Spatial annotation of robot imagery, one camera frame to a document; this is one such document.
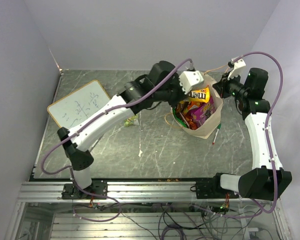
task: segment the robotic arm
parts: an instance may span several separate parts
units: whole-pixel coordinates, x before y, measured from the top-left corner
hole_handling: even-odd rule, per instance
[[[230,190],[240,193],[244,198],[273,200],[274,176],[264,129],[270,104],[262,99],[268,80],[268,73],[259,68],[251,68],[243,85],[240,83],[240,74],[245,67],[244,61],[241,59],[233,64],[229,64],[233,70],[225,73],[221,81],[215,83],[213,88],[216,89],[222,98],[233,96],[236,105],[237,101],[239,101],[239,109],[242,111],[242,118],[247,125],[250,135],[253,164],[252,171],[242,176],[217,173],[215,176],[218,179],[216,191],[218,189],[221,191]],[[175,66],[167,61],[156,63],[148,75],[142,75],[136,80],[128,82],[124,89],[115,95],[106,106],[85,122],[70,129],[62,127],[58,130],[58,136],[62,141],[71,135],[79,133],[63,144],[65,153],[71,161],[74,178],[78,186],[85,189],[92,184],[90,166],[94,159],[89,152],[89,148],[114,124],[122,122],[143,109],[150,108],[154,102],[168,102],[170,106],[175,107],[178,102],[186,97],[189,91],[200,86],[204,81],[201,73],[195,71],[194,68],[184,71],[180,75],[174,73],[168,81],[145,100],[131,107],[119,107],[112,111],[107,111],[114,106],[123,106],[131,102],[137,102],[158,86],[174,68]],[[82,130],[83,126],[89,122],[91,124]],[[277,172],[279,197],[291,182],[292,176],[290,172],[283,170],[283,166],[278,158],[271,131],[271,119],[268,126],[269,129],[267,130]]]

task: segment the beige bag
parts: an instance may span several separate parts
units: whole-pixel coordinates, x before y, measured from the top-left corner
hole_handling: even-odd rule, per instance
[[[208,85],[209,90],[210,90],[210,95],[213,97],[215,113],[213,113],[203,123],[203,125],[196,130],[191,130],[189,128],[183,127],[176,119],[174,119],[174,120],[186,133],[188,133],[192,136],[198,137],[198,138],[207,139],[210,136],[210,134],[212,134],[212,132],[218,127],[218,125],[220,123],[221,109],[224,104],[224,101],[220,98],[217,91],[212,87],[212,85],[216,83],[216,80],[207,74],[206,75],[203,75],[203,73],[201,73],[201,74],[203,76],[204,82],[203,82],[202,87],[200,87],[200,89],[203,89]]]

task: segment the wall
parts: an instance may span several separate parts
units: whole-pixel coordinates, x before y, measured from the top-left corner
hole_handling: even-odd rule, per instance
[[[63,69],[224,65],[253,47],[279,0],[25,0]]]
[[[282,202],[294,239],[300,240],[300,0],[281,0],[253,47],[272,54],[283,68],[281,97],[272,115],[275,146],[283,167],[292,172],[292,183]],[[269,71],[265,98],[272,103],[279,72],[264,56],[246,58],[250,67]]]
[[[30,176],[60,72],[22,0],[0,0],[0,240]]]

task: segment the pen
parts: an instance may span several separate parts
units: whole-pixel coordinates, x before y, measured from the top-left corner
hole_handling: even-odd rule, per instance
[[[214,140],[212,142],[212,145],[215,144],[216,142],[216,139],[217,139],[217,136],[218,136],[218,132],[219,132],[219,129],[221,128],[221,123],[218,125],[217,129],[216,129],[216,133],[215,133],[215,136],[214,136]]]

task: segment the gray table surface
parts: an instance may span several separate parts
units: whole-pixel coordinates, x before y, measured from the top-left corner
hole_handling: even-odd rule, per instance
[[[74,90],[99,80],[109,96],[117,93],[126,82],[134,80],[146,71],[129,70],[64,70],[56,101]],[[210,74],[216,80],[221,74]],[[92,150],[93,178],[200,178],[212,177],[218,172],[242,175],[252,167],[252,150],[247,127],[236,110],[233,98],[223,101],[221,129],[215,145],[215,132],[208,139],[190,136],[182,129],[165,123],[170,111],[167,103],[154,110],[139,113],[140,126],[124,127],[120,123],[108,131]],[[37,166],[43,155],[60,140],[59,127],[50,119],[47,124]],[[62,147],[47,159],[48,171],[58,170],[70,161]],[[46,175],[35,168],[34,178],[69,178],[65,170],[57,175]]]

